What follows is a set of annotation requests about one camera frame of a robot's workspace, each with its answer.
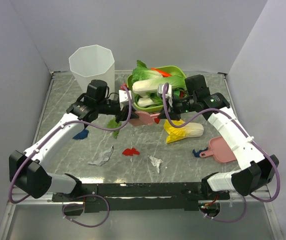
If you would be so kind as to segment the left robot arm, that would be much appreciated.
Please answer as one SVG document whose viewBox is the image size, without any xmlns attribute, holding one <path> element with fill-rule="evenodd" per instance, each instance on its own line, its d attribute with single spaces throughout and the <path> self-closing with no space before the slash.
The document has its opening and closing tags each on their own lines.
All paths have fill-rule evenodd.
<svg viewBox="0 0 286 240">
<path fill-rule="evenodd" d="M 85 93 L 66 110 L 58 123 L 31 147 L 23 152 L 15 150 L 9 156 L 9 180 L 11 187 L 18 187 L 29 197 L 38 199 L 46 193 L 64 194 L 70 201 L 82 195 L 82 182 L 75 176 L 48 173 L 46 164 L 73 137 L 94 126 L 99 115 L 114 115 L 116 121 L 125 124 L 132 113 L 132 93 L 127 86 L 118 92 L 118 100 L 109 98 L 109 87 L 103 80 L 92 80 Z"/>
</svg>

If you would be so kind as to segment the pink hand brush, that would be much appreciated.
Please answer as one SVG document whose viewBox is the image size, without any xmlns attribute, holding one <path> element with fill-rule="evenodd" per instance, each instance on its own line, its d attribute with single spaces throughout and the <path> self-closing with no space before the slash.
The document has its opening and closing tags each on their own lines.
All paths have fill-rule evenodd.
<svg viewBox="0 0 286 240">
<path fill-rule="evenodd" d="M 155 123 L 155 119 L 158 118 L 160 113 L 153 113 L 150 114 L 145 111 L 134 111 L 134 116 L 137 116 L 138 118 L 133 118 L 131 116 L 130 120 L 128 121 L 132 126 L 138 127 L 143 125 L 153 125 Z"/>
</svg>

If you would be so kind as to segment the pink dustpan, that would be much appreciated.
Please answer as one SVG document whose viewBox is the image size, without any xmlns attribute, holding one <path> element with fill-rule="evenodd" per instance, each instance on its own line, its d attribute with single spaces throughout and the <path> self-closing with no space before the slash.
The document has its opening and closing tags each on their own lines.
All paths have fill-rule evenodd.
<svg viewBox="0 0 286 240">
<path fill-rule="evenodd" d="M 199 156 L 201 158 L 213 157 L 216 162 L 221 164 L 237 160 L 222 136 L 210 139 L 207 150 L 202 151 Z"/>
</svg>

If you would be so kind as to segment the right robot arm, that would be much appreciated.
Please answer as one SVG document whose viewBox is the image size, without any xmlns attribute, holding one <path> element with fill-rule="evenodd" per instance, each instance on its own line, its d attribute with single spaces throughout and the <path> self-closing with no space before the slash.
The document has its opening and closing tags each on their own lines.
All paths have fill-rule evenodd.
<svg viewBox="0 0 286 240">
<path fill-rule="evenodd" d="M 206 199 L 213 199 L 219 192 L 236 191 L 241 196 L 252 196 L 253 192 L 276 179 L 276 190 L 265 202 L 274 201 L 280 193 L 281 179 L 278 171 L 279 160 L 268 155 L 259 147 L 252 136 L 238 121 L 232 107 L 221 93 L 210 93 L 203 75 L 194 75 L 184 80 L 187 97 L 175 99 L 168 81 L 158 85 L 157 94 L 163 108 L 159 119 L 178 121 L 181 114 L 196 112 L 203 116 L 223 137 L 236 157 L 239 170 L 226 173 L 213 173 L 203 178 L 201 193 Z"/>
</svg>

